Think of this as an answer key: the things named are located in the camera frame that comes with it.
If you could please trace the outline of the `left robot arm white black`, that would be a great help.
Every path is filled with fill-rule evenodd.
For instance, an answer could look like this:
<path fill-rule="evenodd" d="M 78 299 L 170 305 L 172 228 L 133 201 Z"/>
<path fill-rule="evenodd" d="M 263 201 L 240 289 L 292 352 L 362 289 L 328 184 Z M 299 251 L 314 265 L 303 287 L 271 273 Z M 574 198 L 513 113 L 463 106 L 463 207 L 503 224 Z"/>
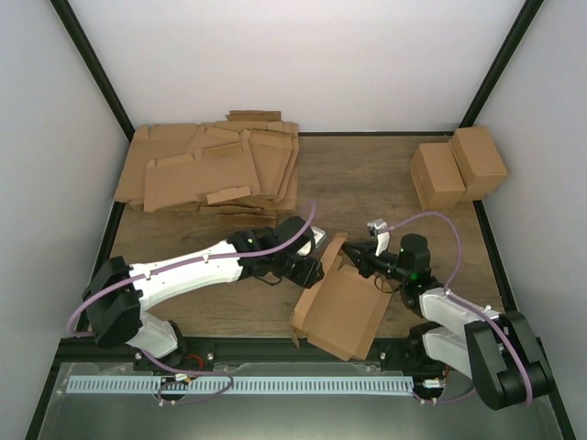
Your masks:
<path fill-rule="evenodd" d="M 276 227 L 238 231 L 178 258 L 133 265 L 111 258 L 83 293 L 94 342 L 100 348 L 134 347 L 168 370 L 179 369 L 188 351 L 181 330 L 176 323 L 155 317 L 151 308 L 204 287 L 263 280 L 268 274 L 309 289 L 324 277 L 322 264 L 312 253 L 326 237 L 325 231 L 295 215 Z"/>

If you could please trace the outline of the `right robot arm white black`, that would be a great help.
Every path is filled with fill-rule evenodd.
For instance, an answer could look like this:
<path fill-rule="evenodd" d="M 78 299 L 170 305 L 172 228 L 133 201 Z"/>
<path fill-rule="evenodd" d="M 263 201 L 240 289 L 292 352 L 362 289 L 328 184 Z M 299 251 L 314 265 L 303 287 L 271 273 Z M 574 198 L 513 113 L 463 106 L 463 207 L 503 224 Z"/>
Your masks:
<path fill-rule="evenodd" d="M 469 378 L 492 410 L 528 403 L 553 391 L 550 365 L 527 319 L 473 304 L 445 287 L 432 273 L 424 236 L 401 238 L 394 254 L 380 239 L 342 246 L 359 274 L 397 282 L 405 307 L 427 320 L 413 328 L 410 363 L 429 369 L 444 363 Z"/>

